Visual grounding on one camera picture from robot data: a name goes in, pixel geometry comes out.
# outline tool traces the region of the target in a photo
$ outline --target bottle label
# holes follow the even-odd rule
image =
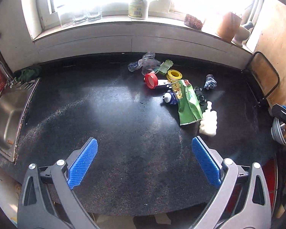
[[[142,18],[142,2],[143,1],[132,1],[128,5],[128,15],[136,18]]]

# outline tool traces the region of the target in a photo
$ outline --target white bottle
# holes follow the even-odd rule
[[[146,20],[149,3],[147,0],[131,0],[128,4],[128,16],[133,19]]]
[[[202,113],[203,120],[200,121],[199,133],[213,137],[217,130],[217,112],[211,109],[212,103],[208,101],[207,109]]]

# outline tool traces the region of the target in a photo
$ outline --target white wall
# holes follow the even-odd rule
[[[254,52],[255,50],[255,47],[259,40],[259,36],[262,33],[262,30],[268,25],[268,22],[271,20],[272,8],[276,4],[276,2],[277,0],[264,0],[255,27],[246,44],[248,49],[250,49],[252,52]]]
[[[0,4],[0,50],[12,71],[34,63],[105,52],[166,53],[244,68],[250,53],[195,30],[153,22],[110,22],[64,30],[32,42],[21,0]]]

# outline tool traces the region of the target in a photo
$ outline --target green cloth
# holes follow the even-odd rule
[[[187,125],[202,119],[199,101],[188,80],[172,83],[172,89],[178,102],[180,125]]]
[[[21,83],[26,83],[39,77],[41,67],[39,65],[32,65],[21,70],[20,77],[17,78]]]

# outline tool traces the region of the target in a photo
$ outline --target terracotta pot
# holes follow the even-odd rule
[[[242,18],[238,17],[232,12],[226,13],[219,27],[217,28],[216,34],[227,42],[231,42],[235,34],[237,33]]]

